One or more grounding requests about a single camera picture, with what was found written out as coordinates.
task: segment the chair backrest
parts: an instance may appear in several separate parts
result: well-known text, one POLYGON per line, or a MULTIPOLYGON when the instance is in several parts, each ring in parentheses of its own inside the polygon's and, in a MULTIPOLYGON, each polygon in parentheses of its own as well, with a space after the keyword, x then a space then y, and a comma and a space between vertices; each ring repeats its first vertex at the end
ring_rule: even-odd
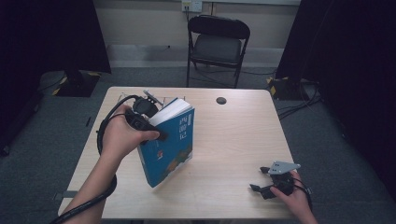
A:
POLYGON ((250 37, 250 29, 244 22, 209 15, 199 15, 191 18, 188 29, 189 33, 203 35, 218 35, 246 40, 250 37))

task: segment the blue book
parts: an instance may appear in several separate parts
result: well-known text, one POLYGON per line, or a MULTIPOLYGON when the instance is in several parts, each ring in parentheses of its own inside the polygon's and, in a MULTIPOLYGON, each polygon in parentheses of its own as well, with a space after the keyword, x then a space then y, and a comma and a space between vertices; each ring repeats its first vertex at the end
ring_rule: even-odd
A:
POLYGON ((152 140, 137 148, 152 188, 191 159, 194 111, 189 103, 175 99, 148 120, 167 133, 165 141, 152 140))

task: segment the hand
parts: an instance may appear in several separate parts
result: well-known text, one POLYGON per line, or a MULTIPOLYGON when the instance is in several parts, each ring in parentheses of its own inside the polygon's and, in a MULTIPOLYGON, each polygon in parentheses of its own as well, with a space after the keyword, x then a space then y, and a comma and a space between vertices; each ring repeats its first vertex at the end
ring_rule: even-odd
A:
MULTIPOLYGON (((301 181, 300 175, 294 171, 290 172, 291 175, 301 181)), ((303 185, 300 181, 294 181, 294 184, 303 188, 303 185)), ((291 195, 286 195, 279 189, 275 187, 271 187, 270 190, 275 194, 277 198, 279 198, 289 210, 300 219, 302 223, 317 223, 314 215, 311 212, 311 209, 308 205, 308 200, 306 199, 305 193, 295 188, 294 192, 291 195)))
POLYGON ((130 108, 128 105, 121 105, 114 112, 113 117, 115 117, 107 124, 103 137, 102 157, 113 157, 121 161, 141 142, 153 140, 160 136, 158 132, 143 132, 132 128, 126 121, 125 116, 119 115, 125 114, 125 111, 130 108))

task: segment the black backdrop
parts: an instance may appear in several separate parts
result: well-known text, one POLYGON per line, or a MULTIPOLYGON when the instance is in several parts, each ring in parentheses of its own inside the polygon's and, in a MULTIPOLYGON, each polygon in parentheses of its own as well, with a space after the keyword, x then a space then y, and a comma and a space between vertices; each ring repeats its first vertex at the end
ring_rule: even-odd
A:
POLYGON ((303 0, 276 73, 319 82, 347 139, 394 200, 395 11, 394 1, 303 0))
POLYGON ((73 63, 111 73, 92 0, 0 2, 0 150, 32 113, 41 76, 73 63))

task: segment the black folding chair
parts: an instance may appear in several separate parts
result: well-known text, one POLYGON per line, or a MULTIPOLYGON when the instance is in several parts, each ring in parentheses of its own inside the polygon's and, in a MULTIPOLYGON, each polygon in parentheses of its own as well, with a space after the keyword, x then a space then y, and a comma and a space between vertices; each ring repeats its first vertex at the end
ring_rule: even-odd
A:
POLYGON ((248 26, 239 20, 199 15, 189 20, 188 30, 189 58, 186 86, 189 87, 190 62, 193 62, 196 70, 197 63, 234 68, 233 87, 236 88, 250 38, 248 26), (195 43, 192 40, 193 33, 198 34, 195 43))

